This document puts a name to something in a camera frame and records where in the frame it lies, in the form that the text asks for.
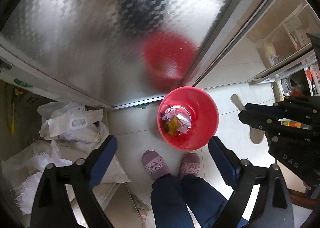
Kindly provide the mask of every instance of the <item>floor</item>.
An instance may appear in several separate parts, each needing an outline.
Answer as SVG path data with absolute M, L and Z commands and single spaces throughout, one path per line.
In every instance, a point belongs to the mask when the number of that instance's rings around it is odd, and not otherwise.
M 228 149 L 232 149 L 242 159 L 249 159 L 257 166 L 269 167 L 274 163 L 274 158 L 268 154 L 267 140 L 259 145 L 253 144 L 249 139 L 249 127 L 238 119 L 239 111 L 230 101 L 232 94 L 238 94 L 243 104 L 248 102 L 265 105 L 274 103 L 271 84 L 249 86 L 248 83 L 221 86 L 206 89 L 214 99 L 219 110 L 220 120 L 216 135 Z M 156 125 L 156 114 L 159 102 L 149 104 L 147 108 L 127 108 L 116 110 L 108 115 L 110 133 L 118 139 L 117 156 L 132 180 L 128 184 L 131 193 L 137 195 L 146 204 L 151 206 L 150 194 L 152 191 L 152 178 L 141 164 L 142 154 L 150 149 L 157 151 L 176 175 L 180 160 L 185 154 L 169 146 L 160 136 Z M 227 199 L 232 193 L 231 187 L 224 183 L 215 163 L 213 162 L 208 146 L 196 150 L 202 159 L 200 177 L 204 178 Z M 251 215 L 254 202 L 258 193 L 255 186 L 243 217 L 248 219 Z M 150 212 L 145 227 L 154 228 L 153 213 Z

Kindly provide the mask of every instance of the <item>screw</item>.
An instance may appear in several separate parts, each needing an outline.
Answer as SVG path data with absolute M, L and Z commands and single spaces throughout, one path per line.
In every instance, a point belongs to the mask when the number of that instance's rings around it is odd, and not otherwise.
M 46 169 L 51 169 L 53 168 L 54 164 L 53 163 L 49 163 L 48 165 L 45 166 Z
M 247 166 L 250 164 L 250 161 L 247 160 L 247 159 L 241 159 L 241 164 L 244 165 L 244 166 Z
M 272 164 L 272 167 L 275 169 L 275 170 L 279 170 L 279 166 L 277 164 Z
M 83 165 L 85 163 L 85 160 L 84 159 L 77 159 L 77 161 L 76 161 L 76 164 L 78 165 L 78 166 L 81 166 L 81 165 Z

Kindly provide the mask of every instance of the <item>textured silver door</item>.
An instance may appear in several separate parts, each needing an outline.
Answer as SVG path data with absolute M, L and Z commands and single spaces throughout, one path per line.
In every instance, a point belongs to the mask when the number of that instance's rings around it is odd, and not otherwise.
M 157 58 L 160 70 L 169 78 L 174 78 L 176 72 L 185 76 L 195 57 L 184 58 L 179 49 L 188 42 L 196 56 L 225 3 L 226 0 L 21 0 L 2 33 L 45 68 L 46 74 L 98 101 L 118 106 L 163 96 L 177 88 L 179 81 L 166 86 L 166 78 L 161 76 L 156 81 L 164 87 L 154 83 L 151 78 L 155 76 L 150 76 L 147 68 L 145 46 L 159 32 L 165 34 L 167 38 L 163 39 Z M 172 34 L 182 41 L 170 41 Z M 166 46 L 167 42 L 181 47 Z M 182 56 L 183 66 L 172 58 L 174 55 Z

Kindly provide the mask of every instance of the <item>person's leg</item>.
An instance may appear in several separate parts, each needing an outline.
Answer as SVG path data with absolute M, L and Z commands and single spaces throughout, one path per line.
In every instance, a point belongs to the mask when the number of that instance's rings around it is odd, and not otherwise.
M 142 156 L 142 164 L 156 180 L 152 184 L 151 206 L 156 228 L 194 228 L 180 180 L 170 174 L 162 157 L 155 151 Z
M 195 153 L 188 153 L 181 163 L 181 186 L 186 203 L 201 228 L 211 228 L 228 201 L 209 183 L 197 176 L 199 169 L 199 156 Z M 238 227 L 245 224 L 247 221 L 242 218 Z

